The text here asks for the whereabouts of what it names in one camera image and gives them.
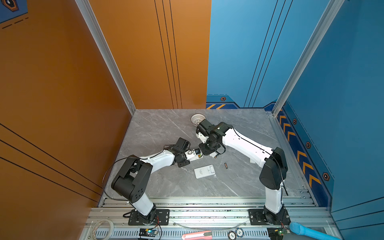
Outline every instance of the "white power bank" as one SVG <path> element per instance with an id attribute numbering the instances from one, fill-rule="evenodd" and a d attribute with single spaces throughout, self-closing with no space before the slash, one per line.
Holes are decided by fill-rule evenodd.
<path id="1" fill-rule="evenodd" d="M 213 165 L 195 168 L 194 170 L 195 170 L 195 175 L 196 175 L 197 179 L 202 178 L 202 177 L 212 176 L 212 175 L 216 174 Z"/>

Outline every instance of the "black mounting plate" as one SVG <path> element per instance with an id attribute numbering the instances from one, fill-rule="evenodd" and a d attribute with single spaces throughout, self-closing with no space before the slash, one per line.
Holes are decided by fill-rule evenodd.
<path id="1" fill-rule="evenodd" d="M 159 217 L 159 225 L 165 226 L 169 223 L 169 209 L 156 209 L 154 222 L 151 224 L 144 224 L 142 219 L 138 217 L 138 211 L 132 211 L 129 217 L 128 225 L 129 226 L 156 226 L 157 217 Z"/>
<path id="2" fill-rule="evenodd" d="M 251 222 L 251 225 L 269 225 L 264 221 L 265 218 L 263 211 L 263 209 L 248 209 L 249 220 Z M 283 224 L 289 226 L 291 220 L 286 216 L 289 216 L 288 211 L 284 209 Z"/>

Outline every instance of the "gray marble floor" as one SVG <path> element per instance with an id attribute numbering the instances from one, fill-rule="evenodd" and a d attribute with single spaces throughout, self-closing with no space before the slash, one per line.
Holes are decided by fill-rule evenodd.
<path id="1" fill-rule="evenodd" d="M 280 146 L 263 109 L 136 110 L 117 159 L 131 154 L 147 156 L 159 152 L 163 145 L 174 144 L 179 137 L 188 140 L 191 149 L 198 148 L 201 141 L 190 121 L 195 113 L 203 114 L 212 124 L 221 121 L 231 124 L 238 132 L 262 145 Z M 110 185 L 122 162 L 113 167 L 107 183 L 106 192 L 112 197 L 119 196 Z M 216 175 L 196 179 L 194 169 L 210 164 L 214 165 Z M 251 164 L 249 158 L 227 147 L 226 153 L 216 159 L 204 156 L 182 168 L 173 165 L 160 169 L 151 175 L 146 193 L 150 197 L 265 197 L 265 187 L 258 179 L 260 172 L 261 168 Z M 299 196 L 297 189 L 300 187 L 291 176 L 288 171 L 287 191 L 290 196 Z"/>

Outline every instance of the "electrical wire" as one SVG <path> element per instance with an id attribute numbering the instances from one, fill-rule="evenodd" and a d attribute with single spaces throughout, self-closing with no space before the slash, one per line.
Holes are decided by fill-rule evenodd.
<path id="1" fill-rule="evenodd" d="M 222 146 L 222 147 L 224 148 L 224 152 L 222 152 L 222 153 L 219 153 L 218 151 L 215 151 L 215 152 L 217 153 L 217 155 L 221 155 L 221 154 L 224 154 L 224 153 L 225 153 L 225 151 L 227 150 L 227 149 L 225 148 L 224 144 L 221 144 L 221 143 L 219 143 L 219 144 L 220 144 L 220 146 Z"/>
<path id="2" fill-rule="evenodd" d="M 159 227 L 160 227 L 160 238 L 159 238 L 159 240 L 160 240 L 161 237 L 163 236 L 163 230 L 161 229 L 161 225 L 159 224 L 159 216 L 157 217 L 157 224 L 158 224 Z"/>
<path id="3" fill-rule="evenodd" d="M 130 218 L 131 217 L 131 212 L 124 213 L 122 216 L 125 217 L 125 218 Z"/>
<path id="4" fill-rule="evenodd" d="M 234 228 L 237 228 L 247 222 L 243 222 L 243 223 L 240 223 L 240 224 L 237 224 L 236 226 L 234 227 L 229 227 L 229 228 L 197 228 L 197 227 L 187 227 L 187 226 L 183 226 L 183 225 L 180 225 L 178 224 L 177 222 L 173 222 L 174 224 L 176 225 L 179 225 L 180 227 L 183 227 L 183 228 L 188 228 L 188 229 L 192 229 L 192 230 L 202 230 L 202 231 L 209 231 L 209 230 L 231 230 L 231 229 L 234 229 Z"/>
<path id="5" fill-rule="evenodd" d="M 232 125 L 230 125 L 230 126 L 232 127 L 233 131 L 236 133 L 236 135 L 237 135 L 239 138 L 241 138 L 242 140 L 245 140 L 245 141 L 247 141 L 248 143 L 250 143 L 250 144 L 254 145 L 255 147 L 258 147 L 259 149 L 261 149 L 261 150 L 263 150 L 264 152 L 268 153 L 268 154 L 270 155 L 270 157 L 272 157 L 272 158 L 273 158 L 272 160 L 273 160 L 273 161 L 274 161 L 274 162 L 277 164 L 277 166 L 279 166 L 279 163 L 278 163 L 278 161 L 276 160 L 276 158 L 275 158 L 274 156 L 272 156 L 272 154 L 271 154 L 271 153 L 269 153 L 269 152 L 265 151 L 264 149 L 262 149 L 261 147 L 259 147 L 259 146 L 255 145 L 255 144 L 251 143 L 250 141 L 248 141 L 248 140 L 246 140 L 246 139 L 244 139 L 244 138 L 240 137 L 240 135 L 239 135 L 239 134 L 237 134 L 237 132 L 236 132 L 235 128 L 234 128 Z M 284 188 L 284 190 L 285 190 L 285 193 L 286 193 L 286 194 L 287 194 L 287 196 L 288 196 L 288 192 L 287 192 L 287 189 L 285 188 L 284 179 L 283 179 L 283 174 L 282 174 L 282 172 L 281 172 L 280 166 L 279 166 L 279 171 L 280 171 L 281 181 L 283 182 L 283 188 Z"/>
<path id="6" fill-rule="evenodd" d="M 286 230 L 289 230 L 286 226 L 284 226 L 282 221 L 280 221 L 280 222 L 281 222 L 281 225 L 283 226 L 283 228 L 285 228 Z"/>
<path id="7" fill-rule="evenodd" d="M 188 152 L 187 152 L 187 154 L 192 154 L 192 150 L 191 150 L 191 148 L 190 148 L 190 147 L 191 147 L 191 143 L 189 143 L 189 145 L 188 145 L 188 149 L 187 149 L 187 150 L 188 150 Z"/>
<path id="8" fill-rule="evenodd" d="M 140 158 L 140 157 L 132 157 L 132 158 L 136 158 L 136 159 L 140 159 L 140 160 L 148 160 L 148 159 L 151 159 L 151 158 L 153 158 L 153 157 L 159 155 L 160 153 L 164 152 L 166 146 L 175 146 L 175 145 L 174 145 L 174 144 L 166 144 L 166 145 L 163 146 L 163 150 L 162 150 L 161 152 L 159 152 L 159 153 L 157 153 L 156 155 L 153 155 L 152 157 L 149 157 L 149 158 Z M 115 165 L 115 163 L 117 163 L 117 162 L 119 162 L 119 161 L 121 161 L 121 160 L 127 159 L 127 158 L 129 158 L 129 157 L 124 157 L 124 158 L 121 158 L 121 159 L 119 159 L 119 160 L 116 160 L 116 161 L 115 161 L 115 162 L 114 162 L 114 163 L 107 169 L 107 171 L 105 172 L 105 174 L 104 174 L 104 176 L 103 176 L 103 179 L 101 180 L 101 186 L 103 187 L 103 193 L 105 193 L 105 195 L 106 195 L 108 198 L 112 199 L 112 200 L 116 200 L 116 201 L 127 201 L 126 199 L 116 199 L 116 198 L 110 197 L 110 196 L 107 194 L 107 192 L 105 191 L 106 186 L 104 186 L 104 179 L 105 179 L 105 176 L 107 175 L 107 173 L 108 173 L 108 171 L 111 169 L 111 167 L 113 167 L 113 166 Z"/>

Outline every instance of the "blue foam tube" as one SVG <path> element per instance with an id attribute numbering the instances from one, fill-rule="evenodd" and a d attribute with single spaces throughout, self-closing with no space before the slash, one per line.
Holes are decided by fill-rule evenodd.
<path id="1" fill-rule="evenodd" d="M 297 222 L 291 222 L 289 224 L 289 228 L 292 232 L 296 233 L 297 235 L 305 235 L 318 240 L 340 240 L 336 237 L 329 236 L 322 232 L 318 232 L 316 230 L 304 227 L 303 225 L 298 224 Z"/>

